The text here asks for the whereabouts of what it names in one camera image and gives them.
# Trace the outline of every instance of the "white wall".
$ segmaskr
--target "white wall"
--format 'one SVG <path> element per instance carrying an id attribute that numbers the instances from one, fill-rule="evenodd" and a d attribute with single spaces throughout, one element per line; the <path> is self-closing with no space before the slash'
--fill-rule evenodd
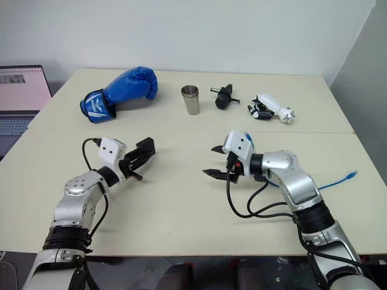
<path id="1" fill-rule="evenodd" d="M 387 184 L 387 1 L 377 0 L 331 90 Z"/>
<path id="2" fill-rule="evenodd" d="M 0 62 L 323 74 L 330 85 L 374 0 L 0 0 Z"/>

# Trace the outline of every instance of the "laptop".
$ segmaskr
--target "laptop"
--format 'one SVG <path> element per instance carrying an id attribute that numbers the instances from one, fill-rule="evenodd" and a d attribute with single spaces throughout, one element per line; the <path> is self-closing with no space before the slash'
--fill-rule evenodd
<path id="1" fill-rule="evenodd" d="M 0 156 L 11 149 L 50 99 L 41 65 L 0 66 Z"/>

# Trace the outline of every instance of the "stainless steel cup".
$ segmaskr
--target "stainless steel cup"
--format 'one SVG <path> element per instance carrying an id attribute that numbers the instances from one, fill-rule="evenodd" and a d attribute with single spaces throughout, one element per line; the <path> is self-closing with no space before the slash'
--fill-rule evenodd
<path id="1" fill-rule="evenodd" d="M 181 88 L 188 114 L 199 114 L 199 89 L 197 86 L 187 85 Z"/>

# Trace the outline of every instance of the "blue boxing glove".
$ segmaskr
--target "blue boxing glove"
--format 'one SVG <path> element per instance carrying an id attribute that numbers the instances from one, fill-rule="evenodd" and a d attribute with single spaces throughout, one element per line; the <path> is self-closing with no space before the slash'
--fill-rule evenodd
<path id="1" fill-rule="evenodd" d="M 98 123 L 115 117 L 115 104 L 142 97 L 153 100 L 156 93 L 155 73 L 138 66 L 119 75 L 105 89 L 90 92 L 80 101 L 80 109 L 91 122 Z"/>

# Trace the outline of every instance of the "laptop screen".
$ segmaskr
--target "laptop screen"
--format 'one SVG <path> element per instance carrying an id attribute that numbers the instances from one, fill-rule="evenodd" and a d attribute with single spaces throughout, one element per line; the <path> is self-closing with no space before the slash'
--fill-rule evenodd
<path id="1" fill-rule="evenodd" d="M 0 111 L 40 111 L 50 99 L 40 65 L 0 66 Z"/>

